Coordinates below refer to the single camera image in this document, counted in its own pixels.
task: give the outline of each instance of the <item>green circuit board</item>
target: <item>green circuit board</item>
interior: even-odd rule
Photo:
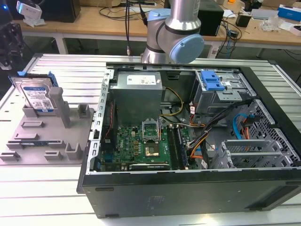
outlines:
[[[155,136],[156,128],[147,127],[144,134]],[[167,128],[161,127],[159,131],[161,140],[158,144],[154,142],[144,143],[142,137],[142,126],[119,127],[117,133],[117,146],[113,154],[114,163],[165,163],[172,168],[170,151],[168,145]],[[181,128],[184,143],[189,141],[187,128]]]

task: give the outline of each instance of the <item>blue box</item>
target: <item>blue box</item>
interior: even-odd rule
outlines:
[[[286,8],[284,5],[280,5],[278,8],[278,16],[290,20],[301,21],[301,9],[300,8]]]

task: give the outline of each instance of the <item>floor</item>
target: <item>floor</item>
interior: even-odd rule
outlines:
[[[20,64],[19,70],[22,70],[31,59],[34,53],[58,53],[56,43],[52,38],[40,37],[25,37],[26,47],[24,49],[23,59],[24,63]],[[114,40],[77,40],[67,39],[67,47],[70,54],[98,54],[98,55],[126,55],[127,43],[126,41]],[[131,42],[132,55],[138,56],[145,50],[145,42]],[[203,50],[200,58],[205,58],[208,54],[209,46]],[[256,57],[258,48],[243,48],[237,47],[231,58],[232,59],[248,59],[258,60]],[[262,55],[262,60],[274,60],[282,69],[294,80],[300,76],[301,73],[301,51],[293,51],[295,54],[288,56],[286,52],[279,49],[266,49]],[[227,58],[226,55],[220,54],[219,58]],[[10,82],[6,75],[0,76],[0,99],[9,89]]]

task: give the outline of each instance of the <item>motherboard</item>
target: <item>motherboard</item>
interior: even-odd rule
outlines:
[[[156,137],[158,141],[145,140]],[[190,142],[187,127],[160,126],[119,126],[116,149],[103,153],[102,165],[105,171],[177,170],[187,167],[187,142]]]

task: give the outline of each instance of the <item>ram slot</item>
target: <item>ram slot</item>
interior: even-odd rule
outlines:
[[[173,170],[179,169],[179,161],[176,152],[176,146],[174,141],[174,132],[173,129],[167,127],[167,137],[168,137],[168,146],[169,146],[169,154],[171,160],[171,166]]]
[[[174,128],[174,143],[175,143],[175,148],[176,148],[176,153],[177,153],[177,159],[179,162],[179,168],[181,170],[185,169],[184,161],[183,161],[183,142],[180,134],[180,129],[179,128]]]

